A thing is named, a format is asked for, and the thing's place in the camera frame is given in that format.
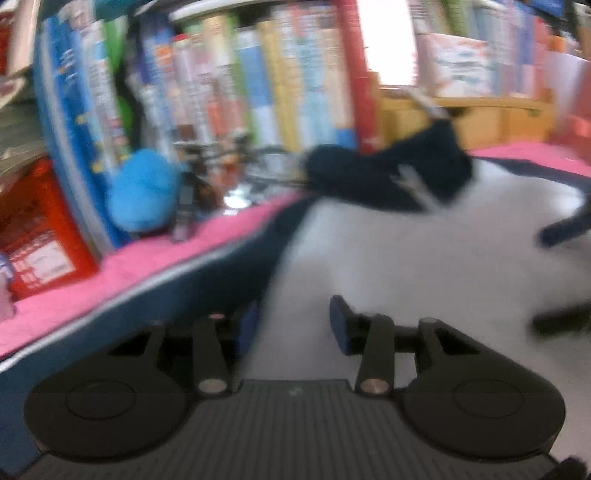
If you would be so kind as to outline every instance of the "bookshelf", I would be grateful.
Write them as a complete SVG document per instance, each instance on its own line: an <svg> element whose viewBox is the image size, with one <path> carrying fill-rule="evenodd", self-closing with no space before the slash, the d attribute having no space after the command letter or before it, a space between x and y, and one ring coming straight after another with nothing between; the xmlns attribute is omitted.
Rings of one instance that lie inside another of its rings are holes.
<svg viewBox="0 0 591 480"><path fill-rule="evenodd" d="M382 91L379 106L381 135L386 144L424 129L431 121L413 100L387 95ZM554 126L554 105L550 101L495 97L435 101L452 117L460 145L466 150L517 141L543 142Z"/></svg>
<svg viewBox="0 0 591 480"><path fill-rule="evenodd" d="M244 7L253 4L264 4L277 2L278 0L201 0L186 5L169 14L172 22L183 22L195 17L208 15L232 8Z"/></svg>

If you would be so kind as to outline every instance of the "blue book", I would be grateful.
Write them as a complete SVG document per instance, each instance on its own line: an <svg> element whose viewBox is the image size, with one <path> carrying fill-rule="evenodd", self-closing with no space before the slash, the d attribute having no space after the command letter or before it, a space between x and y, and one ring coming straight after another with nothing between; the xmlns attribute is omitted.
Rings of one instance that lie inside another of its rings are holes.
<svg viewBox="0 0 591 480"><path fill-rule="evenodd" d="M519 13L519 69L517 80L517 93L528 94L530 70L534 64L534 36L533 36L533 13L530 7L515 2Z"/></svg>
<svg viewBox="0 0 591 480"><path fill-rule="evenodd" d="M64 101L75 118L75 130L82 153L91 165L96 157L92 136L86 122L86 110L80 93L79 77L74 61L74 51L70 42L69 19L55 15L47 19L48 34L60 59L60 71L64 81Z"/></svg>
<svg viewBox="0 0 591 480"><path fill-rule="evenodd" d="M63 168L63 161L59 148L57 148L57 141L54 135L51 120L48 114L46 105L46 94L45 87L43 84L42 72L41 72L41 46L40 46L40 35L37 36L35 41L34 49L34 60L33 60L33 87L35 89L35 97L37 98L37 109L39 111L39 117L41 121L41 128L43 129L43 139L47 145L47 150L53 161L53 171L57 177L57 181L60 184L60 190L64 195L70 213L74 218L78 231L82 238L85 240L90 250L96 252L96 247L92 242L91 235L84 222L84 216L80 210L79 204L76 202L74 193L70 188L70 184L67 181L66 171Z"/></svg>
<svg viewBox="0 0 591 480"><path fill-rule="evenodd" d="M306 96L306 109L311 117L314 138L318 144L334 144L336 133L330 119L329 99L324 91L324 61L315 18L301 9L298 18L299 59Z"/></svg>
<svg viewBox="0 0 591 480"><path fill-rule="evenodd" d="M564 18L563 0L530 0L529 4L556 18Z"/></svg>
<svg viewBox="0 0 591 480"><path fill-rule="evenodd" d="M236 32L236 48L251 107L257 147L281 145L271 84L258 31L254 27Z"/></svg>
<svg viewBox="0 0 591 480"><path fill-rule="evenodd" d="M158 48L158 17L153 14L145 15L145 21L141 25L141 41L143 61L147 67L148 75L150 76L149 84L154 85L157 92L157 108L161 111L161 115L165 120L167 129L176 138L176 126L170 105L166 100L166 90L164 89L164 79L158 62L156 61L156 54Z"/></svg>
<svg viewBox="0 0 591 480"><path fill-rule="evenodd" d="M60 59L51 42L51 22L46 20L41 32L41 78L46 98L49 123L53 129L65 180L97 250L106 255L122 247L128 236L111 222L104 198L86 162L76 135L75 117L64 101L66 79L60 71Z"/></svg>
<svg viewBox="0 0 591 480"><path fill-rule="evenodd" d="M478 30L478 40L488 42L490 37L488 30L488 9L487 8L474 8L474 17L476 19L476 29Z"/></svg>
<svg viewBox="0 0 591 480"><path fill-rule="evenodd" d="M97 175L97 182L102 190L106 192L106 189L111 184L111 173L109 172L109 160L105 158L106 155L108 155L108 152L106 152L105 149L103 132L96 113L94 98L90 91L90 79L87 67L89 59L85 53L80 32L78 32L78 30L72 30L70 33L70 39L72 41L72 50L74 51L74 62L78 75L78 87L80 89L82 106L85 111L86 125L95 148L95 156L89 165L90 169Z"/></svg>

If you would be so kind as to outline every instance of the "book spine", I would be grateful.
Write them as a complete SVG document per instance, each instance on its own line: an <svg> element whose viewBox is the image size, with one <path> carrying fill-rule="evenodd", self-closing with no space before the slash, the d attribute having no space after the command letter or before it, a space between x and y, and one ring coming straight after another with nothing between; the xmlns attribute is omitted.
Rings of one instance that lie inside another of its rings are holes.
<svg viewBox="0 0 591 480"><path fill-rule="evenodd" d="M236 46L254 119L257 147L281 145L275 106L258 32L254 27L236 32Z"/></svg>
<svg viewBox="0 0 591 480"><path fill-rule="evenodd" d="M122 62L126 61L125 44L128 26L127 16L115 18L105 23L106 50L113 72L120 71ZM130 136L134 121L131 107L125 98L119 95L119 92L117 92L117 103L125 133Z"/></svg>
<svg viewBox="0 0 591 480"><path fill-rule="evenodd" d="M215 73L219 82L224 123L229 133L240 134L246 129L242 101L233 76L233 54L230 45L228 23L225 15L203 20L203 34L212 54Z"/></svg>
<svg viewBox="0 0 591 480"><path fill-rule="evenodd" d="M467 37L468 29L461 0L443 0L447 7L447 19L452 33L458 37Z"/></svg>
<svg viewBox="0 0 591 480"><path fill-rule="evenodd" d="M144 100L148 104L153 104L157 110L156 117L159 119L161 133L166 143L174 140L176 132L174 130L174 119L170 107L166 100L162 74L156 62L155 50L157 42L155 38L156 19L152 15L146 15L145 21L141 25L140 36L142 43L142 63L145 68L147 88L144 90ZM178 161L178 155L174 150L167 147L169 151L167 158L170 161Z"/></svg>
<svg viewBox="0 0 591 480"><path fill-rule="evenodd" d="M117 175L119 163L115 153L115 146L111 141L109 129L105 121L105 109L100 97L100 72L95 60L96 39L94 29L89 27L81 34L82 40L82 68L87 78L89 112L92 113L95 131L100 138L99 161L94 165L97 172L104 172L107 181Z"/></svg>
<svg viewBox="0 0 591 480"><path fill-rule="evenodd" d="M85 110L85 121L88 126L90 136L94 146L95 156L90 162L94 173L101 176L103 182L109 183L110 178L116 174L116 162L113 157L109 161L107 155L113 152L105 151L105 139L100 126L99 118L96 113L95 103L90 91L90 79L88 77L87 57L84 52L83 41L78 30L72 30L72 47L74 59L76 62L76 71L78 84L80 86L80 95L82 105Z"/></svg>
<svg viewBox="0 0 591 480"><path fill-rule="evenodd" d="M505 5L504 33L506 50L506 72L504 91L507 96L513 95L517 89L516 78L519 75L519 35L517 26L519 24L519 13L514 0L503 0Z"/></svg>
<svg viewBox="0 0 591 480"><path fill-rule="evenodd" d="M248 94L246 92L246 84L244 83L244 73L240 65L240 60L238 58L238 50L236 48L236 33L238 32L238 28L240 25L238 16L235 14L226 15L226 25L229 36L230 54L232 57L230 64L230 73L232 75L232 79L236 89L236 95L238 97L238 108L240 110L240 116L244 128L249 132L254 132L256 130L254 126L254 119L252 116L252 111L248 108Z"/></svg>
<svg viewBox="0 0 591 480"><path fill-rule="evenodd" d="M95 54L92 68L94 78L91 82L95 93L95 101L98 105L99 120L103 124L103 131L105 131L108 141L113 146L117 162L121 163L129 158L131 150L129 149L129 140L123 130L115 96L111 65L105 47L103 22L100 20L94 22L91 31L91 35L94 36Z"/></svg>
<svg viewBox="0 0 591 480"><path fill-rule="evenodd" d="M534 51L535 51L535 15L534 10L524 5L525 18L525 63L524 63L524 94L527 98L535 97L535 65L534 65Z"/></svg>
<svg viewBox="0 0 591 480"><path fill-rule="evenodd" d="M440 0L424 0L425 6L429 12L433 30L435 33L451 35L452 29L449 26L447 15Z"/></svg>
<svg viewBox="0 0 591 480"><path fill-rule="evenodd" d="M590 9L585 4L573 3L573 10L577 19L577 35L584 58L591 58L591 15Z"/></svg>
<svg viewBox="0 0 591 480"><path fill-rule="evenodd" d="M191 35L191 42L196 55L195 69L197 81L201 86L203 96L202 105L205 106L209 128L215 138L226 135L226 124L222 116L222 99L220 97L219 84L217 82L215 65L212 52L206 45L205 34L201 24L191 25L186 28Z"/></svg>
<svg viewBox="0 0 591 480"><path fill-rule="evenodd" d="M345 53L340 42L336 10L333 6L317 6L320 44L324 58L324 87L329 95L331 122L336 129L337 143L342 147L357 148L349 80L345 66Z"/></svg>
<svg viewBox="0 0 591 480"><path fill-rule="evenodd" d="M126 235L110 222L100 192L97 190L89 166L85 163L77 136L74 134L74 119L64 102L64 78L59 71L59 58L48 37L47 23L41 33L38 47L41 49L41 74L43 76L44 101L51 131L57 144L57 158L65 173L64 183L73 192L76 208L82 213L92 242L101 254L120 247Z"/></svg>
<svg viewBox="0 0 591 480"><path fill-rule="evenodd" d="M500 46L499 12L487 7L476 7L474 15L478 24L480 40L486 41L491 55L491 87L495 96L503 95L502 77L504 73L503 54Z"/></svg>
<svg viewBox="0 0 591 480"><path fill-rule="evenodd" d="M76 71L76 59L70 38L69 19L60 11L49 19L48 31L60 59L60 71L64 75L64 101L74 115L76 134L80 141L83 155L90 165L95 157L95 149L86 121L86 111L82 104L79 88L79 76Z"/></svg>
<svg viewBox="0 0 591 480"><path fill-rule="evenodd" d="M478 31L478 39L488 42L491 37L488 23L489 9L484 7L474 8L474 18L476 20L476 29Z"/></svg>
<svg viewBox="0 0 591 480"><path fill-rule="evenodd" d="M294 28L293 12L289 7L275 7L273 9L280 34L280 52L283 63L287 69L287 88L289 95L293 98L297 132L300 139L300 147L306 150L312 147L316 140L311 113L308 111L306 90L304 88L303 74L298 54L299 34L297 26Z"/></svg>
<svg viewBox="0 0 591 480"><path fill-rule="evenodd" d="M408 9L413 20L415 34L435 32L431 16L421 0L408 0Z"/></svg>
<svg viewBox="0 0 591 480"><path fill-rule="evenodd" d="M329 97L324 88L326 65L322 57L316 15L309 7L294 8L297 8L295 20L303 38L300 42L300 64L316 143L334 144L337 140L336 131L330 119Z"/></svg>
<svg viewBox="0 0 591 480"><path fill-rule="evenodd" d="M542 100L545 95L545 61L548 52L550 28L540 17L534 18L534 99Z"/></svg>
<svg viewBox="0 0 591 480"><path fill-rule="evenodd" d="M476 28L476 18L474 17L474 6L472 4L472 0L459 1L466 22L466 36L468 38L478 38L478 29Z"/></svg>
<svg viewBox="0 0 591 480"><path fill-rule="evenodd" d="M281 139L287 151L299 152L301 148L294 121L295 106L287 86L287 71L280 54L280 37L277 25L274 20L263 20L257 24L257 29L263 45L273 97L277 106Z"/></svg>
<svg viewBox="0 0 591 480"><path fill-rule="evenodd" d="M196 133L185 106L187 99L179 88L174 68L173 32L167 20L161 16L157 18L156 42L154 57L161 74L165 98L173 116L176 138L181 141L195 140Z"/></svg>
<svg viewBox="0 0 591 480"><path fill-rule="evenodd" d="M355 128L361 153L374 153L380 146L376 108L372 96L361 22L356 0L335 0L343 48L353 96Z"/></svg>
<svg viewBox="0 0 591 480"><path fill-rule="evenodd" d="M197 138L204 145L214 142L207 118L207 98L204 86L199 83L196 71L196 52L190 37L180 35L173 44L174 62L177 67L180 83L187 92L191 108L189 112L193 118L193 127Z"/></svg>
<svg viewBox="0 0 591 480"><path fill-rule="evenodd" d="M516 96L527 96L527 77L528 77L528 65L530 60L530 17L527 11L527 7L516 2L516 16L515 16L515 30L518 39L517 49L518 58L516 63L517 72L515 75L515 90Z"/></svg>

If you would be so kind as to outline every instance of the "book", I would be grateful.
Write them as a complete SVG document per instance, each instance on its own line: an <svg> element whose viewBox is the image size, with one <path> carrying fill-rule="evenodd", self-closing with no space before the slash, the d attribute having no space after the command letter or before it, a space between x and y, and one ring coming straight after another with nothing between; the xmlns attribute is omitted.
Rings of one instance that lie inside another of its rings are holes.
<svg viewBox="0 0 591 480"><path fill-rule="evenodd" d="M173 30L165 15L156 16L156 44L154 59L160 72L162 88L173 118L175 139L180 141L195 140L193 123L185 107L187 99L181 91L173 56Z"/></svg>
<svg viewBox="0 0 591 480"><path fill-rule="evenodd" d="M534 62L533 62L533 50L534 50L534 15L532 10L527 5L521 2L515 3L517 7L517 38L518 38L518 65L517 75L515 81L517 87L514 93L519 96L526 98L533 97L534 90Z"/></svg>
<svg viewBox="0 0 591 480"><path fill-rule="evenodd" d="M314 143L334 144L336 131L330 119L329 98L324 88L325 65L316 16L309 7L295 4L290 8L298 38L304 97L311 118Z"/></svg>
<svg viewBox="0 0 591 480"><path fill-rule="evenodd" d="M421 33L435 32L435 28L431 21L431 15L426 8L425 3L421 0L408 0L410 17L413 21L414 32L417 35Z"/></svg>
<svg viewBox="0 0 591 480"><path fill-rule="evenodd" d="M225 15L205 18L202 22L206 47L211 53L220 92L221 113L228 134L243 134L246 128L242 99L234 77L234 58Z"/></svg>
<svg viewBox="0 0 591 480"><path fill-rule="evenodd" d="M472 0L459 0L459 3L466 24L466 36L468 38L478 38L478 29L476 28L476 18L474 16Z"/></svg>
<svg viewBox="0 0 591 480"><path fill-rule="evenodd" d="M112 146L118 164L129 158L129 140L123 129L113 74L105 48L104 25L97 20L85 38L89 63L90 92L102 126L106 143Z"/></svg>
<svg viewBox="0 0 591 480"><path fill-rule="evenodd" d="M564 18L563 0L530 0L528 5L553 17Z"/></svg>
<svg viewBox="0 0 591 480"><path fill-rule="evenodd" d="M158 132L158 150L171 162L178 162L178 153L173 146L176 137L174 119L168 106L162 75L155 58L156 19L146 14L140 27L140 47L137 68L142 79L141 101L147 117Z"/></svg>
<svg viewBox="0 0 591 480"><path fill-rule="evenodd" d="M303 75L298 52L298 38L293 24L293 10L290 6L274 7L272 16L275 19L279 37L280 52L287 71L288 94L293 99L295 124L300 140L300 148L307 150L316 144L311 112L304 89Z"/></svg>
<svg viewBox="0 0 591 480"><path fill-rule="evenodd" d="M257 147L281 145L271 85L259 34L255 27L237 30L236 49L254 119L255 145Z"/></svg>
<svg viewBox="0 0 591 480"><path fill-rule="evenodd" d="M466 25L466 14L462 0L442 0L447 10L447 19L452 34L458 37L468 36L468 27Z"/></svg>
<svg viewBox="0 0 591 480"><path fill-rule="evenodd" d="M365 58L357 1L335 0L334 4L347 61L359 151L364 154L374 153L382 147L382 140L378 135L372 80Z"/></svg>
<svg viewBox="0 0 591 480"><path fill-rule="evenodd" d="M106 139L106 132L101 125L91 91L89 79L89 63L92 61L86 51L88 46L87 36L91 32L93 15L89 11L87 2L73 0L66 4L58 13L63 35L70 40L73 75L68 76L67 81L76 84L77 96L73 103L77 111L76 124L79 129L84 128L86 132L83 138L88 142L87 160L91 170L96 174L97 183L106 195L108 186L118 170L118 161L112 143Z"/></svg>
<svg viewBox="0 0 591 480"><path fill-rule="evenodd" d="M64 173L62 181L72 190L92 243L102 255L105 255L124 245L128 237L111 222L74 133L74 117L63 101L65 78L60 72L60 60L53 48L48 27L49 24L45 21L39 45L41 81L47 102L48 119L57 145L57 157L53 160L57 163L56 159L61 159Z"/></svg>
<svg viewBox="0 0 591 480"><path fill-rule="evenodd" d="M482 40L452 35L417 36L421 84L435 97L492 94L490 54Z"/></svg>
<svg viewBox="0 0 591 480"><path fill-rule="evenodd" d="M340 40L336 9L332 5L312 7L320 33L324 58L324 88L328 92L331 122L336 129L337 143L342 147L357 148L351 92L345 65L345 53Z"/></svg>
<svg viewBox="0 0 591 480"><path fill-rule="evenodd" d="M506 96L512 75L512 35L506 20L506 7L494 0L474 0L474 6L476 19L480 17L484 20L483 28L486 29L484 36L479 35L479 38L489 44L493 94Z"/></svg>
<svg viewBox="0 0 591 480"><path fill-rule="evenodd" d="M517 77L521 74L519 67L519 13L514 0L502 0L505 7L502 16L502 45L506 47L505 74L503 78L503 94L511 96L518 87Z"/></svg>
<svg viewBox="0 0 591 480"><path fill-rule="evenodd" d="M280 53L277 25L274 20L263 20L257 23L256 28L263 46L284 148L289 152L298 152L300 151L300 142L294 121L296 113L293 98L287 85L287 69Z"/></svg>
<svg viewBox="0 0 591 480"><path fill-rule="evenodd" d="M173 54L179 82L190 102L187 110L192 118L197 139L203 145L213 144L215 140L207 118L206 87L200 83L196 47L188 35L178 35L174 38Z"/></svg>
<svg viewBox="0 0 591 480"><path fill-rule="evenodd" d="M535 100L545 96L545 63L550 40L550 27L540 17L534 17L534 91Z"/></svg>
<svg viewBox="0 0 591 480"><path fill-rule="evenodd" d="M573 10L577 20L577 35L583 56L591 59L591 8L585 4L573 3Z"/></svg>
<svg viewBox="0 0 591 480"><path fill-rule="evenodd" d="M53 48L60 59L60 73L64 75L64 101L69 111L74 115L76 135L80 141L82 154L88 165L91 165L96 157L95 145L89 131L86 110L82 101L79 85L79 75L75 64L74 50L70 39L69 18L63 10L50 17L47 22L48 36L53 42Z"/></svg>
<svg viewBox="0 0 591 480"><path fill-rule="evenodd" d="M433 26L433 33L443 33L451 35L452 29L447 20L447 14L440 0L423 0L423 5L427 9L431 25Z"/></svg>
<svg viewBox="0 0 591 480"><path fill-rule="evenodd" d="M44 60L41 55L41 34L37 36L34 43L34 57L33 57L33 88L35 90L35 97L37 98L37 111L40 117L41 129L43 130L43 141L44 145L49 151L49 155L53 160L53 171L56 174L56 178L60 185L60 190L63 193L66 204L72 214L78 231L84 239L86 245L90 250L98 257L98 249L93 243L92 236L80 205L76 201L76 197L72 191L72 188L67 181L66 169L64 168L64 162L61 157L60 149L57 145L56 135L54 129L51 126L51 117L46 102L46 86L44 85L44 78L47 78L47 72L44 69Z"/></svg>
<svg viewBox="0 0 591 480"><path fill-rule="evenodd" d="M125 59L125 44L128 29L127 16L115 18L109 22L105 22L105 45L109 63L113 72L119 72L124 65ZM117 92L117 102L119 107L119 114L123 122L123 128L127 136L131 135L133 130L133 112L130 105L125 98Z"/></svg>
<svg viewBox="0 0 591 480"><path fill-rule="evenodd" d="M238 58L238 51L236 49L236 32L240 28L240 20L236 14L226 14L226 25L228 26L228 38L230 41L230 54L232 56L232 63L230 65L230 72L234 85L236 87L236 94L238 95L239 107L241 109L242 121L248 132L254 132L254 119L252 112L248 108L246 85L244 84L244 74Z"/></svg>

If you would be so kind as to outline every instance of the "pink mat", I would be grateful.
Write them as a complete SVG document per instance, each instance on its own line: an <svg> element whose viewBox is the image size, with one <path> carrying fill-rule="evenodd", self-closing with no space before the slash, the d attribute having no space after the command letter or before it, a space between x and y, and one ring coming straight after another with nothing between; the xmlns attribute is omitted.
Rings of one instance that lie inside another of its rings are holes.
<svg viewBox="0 0 591 480"><path fill-rule="evenodd" d="M17 302L16 316L0 322L0 358L88 314L151 275L253 234L293 200L289 196L235 216L215 217L182 244L172 244L166 237L134 242L105 258L94 277Z"/></svg>
<svg viewBox="0 0 591 480"><path fill-rule="evenodd" d="M514 158L529 160L543 167L555 168L584 177L591 177L591 166L570 149L543 143L519 142L484 148L471 152L475 157Z"/></svg>

